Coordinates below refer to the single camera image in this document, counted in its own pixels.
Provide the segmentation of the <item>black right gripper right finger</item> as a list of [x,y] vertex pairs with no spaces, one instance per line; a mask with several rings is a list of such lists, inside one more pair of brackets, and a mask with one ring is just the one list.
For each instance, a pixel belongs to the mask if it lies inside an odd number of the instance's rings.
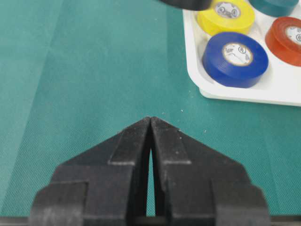
[[244,166],[153,117],[165,215],[171,226],[267,226],[263,192]]

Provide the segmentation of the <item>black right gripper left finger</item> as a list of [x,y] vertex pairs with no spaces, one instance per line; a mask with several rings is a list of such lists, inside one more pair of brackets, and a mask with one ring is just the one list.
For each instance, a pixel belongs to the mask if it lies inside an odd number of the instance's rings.
[[56,167],[39,190],[31,226],[126,226],[146,214],[150,118]]

